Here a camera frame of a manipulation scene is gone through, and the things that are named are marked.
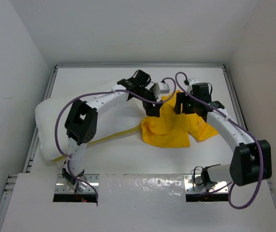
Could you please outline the yellow pillowcase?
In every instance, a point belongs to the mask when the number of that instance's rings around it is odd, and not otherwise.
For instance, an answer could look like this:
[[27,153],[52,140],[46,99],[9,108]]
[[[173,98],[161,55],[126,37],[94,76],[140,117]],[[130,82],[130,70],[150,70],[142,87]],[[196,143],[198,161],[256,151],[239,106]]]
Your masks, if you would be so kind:
[[189,136],[197,142],[205,141],[218,132],[197,114],[175,114],[177,90],[173,95],[163,96],[165,102],[160,108],[160,117],[146,116],[141,121],[142,140],[160,148],[184,148],[191,146]]

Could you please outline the white pillow yellow border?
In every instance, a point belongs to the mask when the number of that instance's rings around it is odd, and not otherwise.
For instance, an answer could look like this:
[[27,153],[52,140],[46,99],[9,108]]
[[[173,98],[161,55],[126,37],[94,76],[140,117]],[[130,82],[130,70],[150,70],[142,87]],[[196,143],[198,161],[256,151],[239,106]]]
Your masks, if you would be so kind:
[[74,145],[95,144],[139,129],[142,114],[125,87],[80,96],[49,98],[35,108],[40,149],[46,161],[73,154]]

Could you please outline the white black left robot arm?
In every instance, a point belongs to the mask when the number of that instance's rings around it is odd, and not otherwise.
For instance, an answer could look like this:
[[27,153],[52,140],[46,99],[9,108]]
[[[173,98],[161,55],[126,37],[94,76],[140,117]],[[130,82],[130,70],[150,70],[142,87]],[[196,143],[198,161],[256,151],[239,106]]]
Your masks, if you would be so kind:
[[143,108],[148,116],[160,116],[162,102],[158,102],[157,98],[161,94],[169,93],[169,86],[161,81],[147,89],[146,87],[150,82],[150,75],[142,70],[137,70],[134,76],[118,81],[111,90],[102,92],[92,100],[77,99],[73,101],[64,125],[69,146],[62,176],[67,182],[75,185],[77,182],[75,177],[84,174],[82,167],[83,149],[94,138],[98,118],[106,111],[135,97],[142,100]]

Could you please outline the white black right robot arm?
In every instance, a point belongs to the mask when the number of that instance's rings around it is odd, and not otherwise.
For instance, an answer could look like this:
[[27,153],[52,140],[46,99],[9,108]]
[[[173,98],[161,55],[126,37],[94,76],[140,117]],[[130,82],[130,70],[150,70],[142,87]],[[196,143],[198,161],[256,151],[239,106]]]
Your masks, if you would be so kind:
[[197,114],[211,125],[233,152],[230,164],[216,164],[202,168],[201,183],[233,182],[238,186],[252,184],[272,176],[271,146],[266,140],[255,141],[247,131],[231,119],[225,106],[211,98],[208,83],[195,79],[186,81],[187,91],[177,93],[176,114]]

